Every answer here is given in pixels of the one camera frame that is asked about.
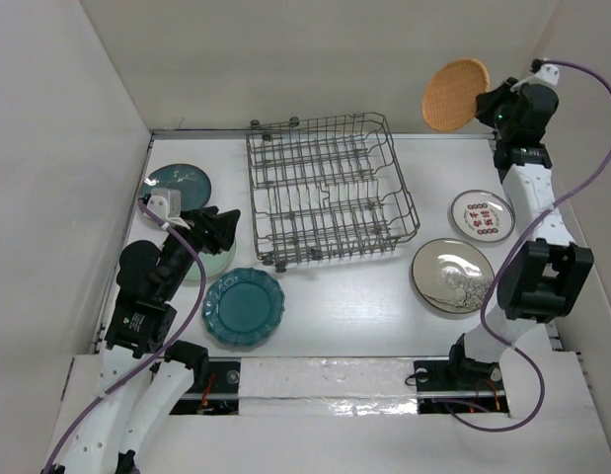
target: plate with red pattern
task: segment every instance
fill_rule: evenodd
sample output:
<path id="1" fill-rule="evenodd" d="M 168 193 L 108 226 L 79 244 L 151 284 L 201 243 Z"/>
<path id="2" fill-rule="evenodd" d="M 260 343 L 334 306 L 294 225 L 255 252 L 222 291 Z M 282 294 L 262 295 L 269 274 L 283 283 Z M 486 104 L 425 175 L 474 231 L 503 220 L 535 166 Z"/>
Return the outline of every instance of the plate with red pattern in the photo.
<path id="1" fill-rule="evenodd" d="M 454 224 L 468 237 L 481 242 L 506 239 L 515 225 L 513 211 L 504 199 L 489 191 L 466 191 L 450 209 Z"/>

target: dish rack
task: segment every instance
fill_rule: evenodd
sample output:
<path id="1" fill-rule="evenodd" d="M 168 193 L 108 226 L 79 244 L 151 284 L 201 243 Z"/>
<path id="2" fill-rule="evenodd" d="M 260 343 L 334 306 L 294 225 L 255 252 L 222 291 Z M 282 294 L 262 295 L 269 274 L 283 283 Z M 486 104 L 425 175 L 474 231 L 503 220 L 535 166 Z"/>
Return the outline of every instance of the dish rack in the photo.
<path id="1" fill-rule="evenodd" d="M 279 273 L 301 264 L 395 250 L 420 220 L 381 114 L 247 129 L 257 257 Z"/>

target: plate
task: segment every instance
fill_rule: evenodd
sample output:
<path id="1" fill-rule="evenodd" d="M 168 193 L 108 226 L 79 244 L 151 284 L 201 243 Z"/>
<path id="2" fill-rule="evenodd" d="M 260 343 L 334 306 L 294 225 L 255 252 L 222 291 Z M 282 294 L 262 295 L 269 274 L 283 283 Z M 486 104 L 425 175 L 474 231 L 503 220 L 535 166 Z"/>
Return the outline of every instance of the plate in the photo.
<path id="1" fill-rule="evenodd" d="M 220 343 L 253 346 L 276 329 L 285 295 L 274 278 L 255 269 L 223 275 L 204 298 L 202 319 Z"/>
<path id="2" fill-rule="evenodd" d="M 154 188 L 179 190 L 182 195 L 181 210 L 200 209 L 210 199 L 212 186 L 206 173 L 194 165 L 180 163 L 167 165 L 150 174 L 138 190 L 141 198 Z"/>
<path id="3" fill-rule="evenodd" d="M 216 275 L 221 274 L 228 264 L 230 264 L 235 257 L 235 253 L 237 252 L 237 242 L 233 242 L 233 246 L 230 248 L 228 252 L 221 252 L 217 255 L 206 254 L 203 252 L 199 253 L 199 259 L 202 261 L 204 265 L 204 271 L 206 272 L 206 277 L 211 278 Z M 197 263 L 193 262 L 191 268 L 187 272 L 187 276 L 185 276 L 185 280 L 187 281 L 200 281 L 201 275 L 199 274 L 199 268 L 197 267 Z"/>
<path id="4" fill-rule="evenodd" d="M 452 202 L 450 212 L 461 232 L 481 242 L 504 240 L 515 225 L 509 204 L 489 191 L 466 191 Z"/>
<path id="5" fill-rule="evenodd" d="M 411 274 L 432 306 L 452 314 L 478 311 L 494 270 L 476 247 L 454 239 L 428 242 L 415 255 Z"/>

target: dark teal plate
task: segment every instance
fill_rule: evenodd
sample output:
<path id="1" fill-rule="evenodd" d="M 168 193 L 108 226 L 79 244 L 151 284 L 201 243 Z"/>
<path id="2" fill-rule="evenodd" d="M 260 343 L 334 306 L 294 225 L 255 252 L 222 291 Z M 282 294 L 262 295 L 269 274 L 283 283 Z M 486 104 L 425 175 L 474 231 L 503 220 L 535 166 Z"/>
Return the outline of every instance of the dark teal plate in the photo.
<path id="1" fill-rule="evenodd" d="M 212 190 L 206 173 L 196 166 L 186 163 L 167 165 L 154 171 L 145 178 L 140 190 L 138 190 L 138 196 L 142 198 L 151 193 L 154 188 L 180 191 L 182 195 L 181 210 L 194 210 L 204 207 L 210 199 Z"/>
<path id="2" fill-rule="evenodd" d="M 222 276 L 204 298 L 206 329 L 223 344 L 253 346 L 281 322 L 285 295 L 274 278 L 254 269 Z"/>

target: light green plate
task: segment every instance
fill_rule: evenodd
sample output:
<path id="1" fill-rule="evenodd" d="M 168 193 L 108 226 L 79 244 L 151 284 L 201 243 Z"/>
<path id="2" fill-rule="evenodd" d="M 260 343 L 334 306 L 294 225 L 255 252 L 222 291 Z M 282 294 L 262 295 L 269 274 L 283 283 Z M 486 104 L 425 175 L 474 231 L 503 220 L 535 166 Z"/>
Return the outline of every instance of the light green plate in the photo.
<path id="1" fill-rule="evenodd" d="M 211 278 L 211 277 L 215 277 L 216 275 L 221 274 L 226 269 L 226 267 L 228 267 L 228 264 L 231 263 L 231 261 L 233 260 L 233 257 L 235 257 L 235 252 L 237 252 L 237 242 L 233 242 L 233 246 L 230 248 L 228 252 L 221 252 L 220 254 L 217 254 L 217 255 L 204 254 L 200 252 L 199 259 L 202 260 L 202 263 L 204 264 L 204 270 L 206 271 L 206 277 Z M 185 276 L 185 280 L 186 281 L 199 281 L 200 280 L 199 268 L 197 267 L 197 264 L 195 262 L 193 262 L 193 265 L 187 272 L 187 276 Z"/>

